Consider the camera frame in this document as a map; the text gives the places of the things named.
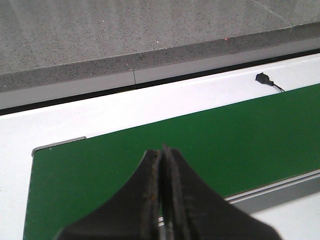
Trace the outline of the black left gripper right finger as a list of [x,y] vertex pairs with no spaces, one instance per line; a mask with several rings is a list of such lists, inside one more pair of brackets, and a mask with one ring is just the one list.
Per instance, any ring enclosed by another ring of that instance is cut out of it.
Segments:
[[279,240],[277,231],[224,200],[176,148],[163,146],[162,210],[171,240]]

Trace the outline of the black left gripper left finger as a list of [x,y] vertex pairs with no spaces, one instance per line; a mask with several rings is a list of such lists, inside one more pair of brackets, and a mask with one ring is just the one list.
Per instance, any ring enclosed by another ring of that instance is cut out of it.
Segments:
[[137,169],[108,201],[64,227],[57,240],[157,240],[160,151],[146,150]]

